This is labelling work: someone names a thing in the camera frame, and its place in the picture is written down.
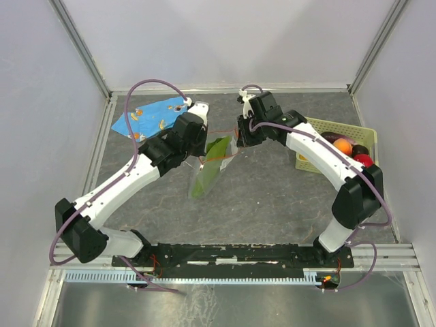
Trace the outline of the green leaf vegetable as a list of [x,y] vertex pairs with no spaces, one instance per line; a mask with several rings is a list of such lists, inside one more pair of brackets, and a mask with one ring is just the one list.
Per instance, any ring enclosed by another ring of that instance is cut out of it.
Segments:
[[232,159],[233,137],[230,135],[212,138],[206,143],[206,155],[199,158],[192,179],[189,196],[203,198],[215,186],[222,171]]

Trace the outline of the clear zip top bag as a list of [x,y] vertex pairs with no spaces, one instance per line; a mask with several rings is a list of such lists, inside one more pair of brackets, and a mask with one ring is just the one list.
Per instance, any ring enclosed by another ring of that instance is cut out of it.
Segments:
[[193,162],[188,198],[203,198],[215,186],[230,162],[240,153],[237,139],[237,128],[208,132],[205,155],[196,157]]

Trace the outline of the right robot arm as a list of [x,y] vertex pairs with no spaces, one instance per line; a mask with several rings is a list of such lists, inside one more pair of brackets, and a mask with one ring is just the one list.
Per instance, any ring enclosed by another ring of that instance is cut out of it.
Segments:
[[284,112],[269,91],[253,95],[241,89],[237,100],[243,106],[237,119],[239,146],[277,141],[308,159],[337,191],[332,221],[312,250],[315,263],[329,266],[354,231],[385,204],[381,169],[375,164],[366,167],[342,153],[299,112]]

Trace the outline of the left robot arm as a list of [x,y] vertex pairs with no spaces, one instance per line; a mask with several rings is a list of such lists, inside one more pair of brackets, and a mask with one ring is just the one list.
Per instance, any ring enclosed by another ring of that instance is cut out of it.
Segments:
[[172,128],[146,140],[116,174],[98,188],[54,207],[57,236],[73,257],[85,264],[101,255],[123,256],[137,266],[151,257],[150,242],[138,231],[105,228],[106,220],[143,187],[179,167],[189,156],[203,156],[207,113],[191,108],[176,118]]

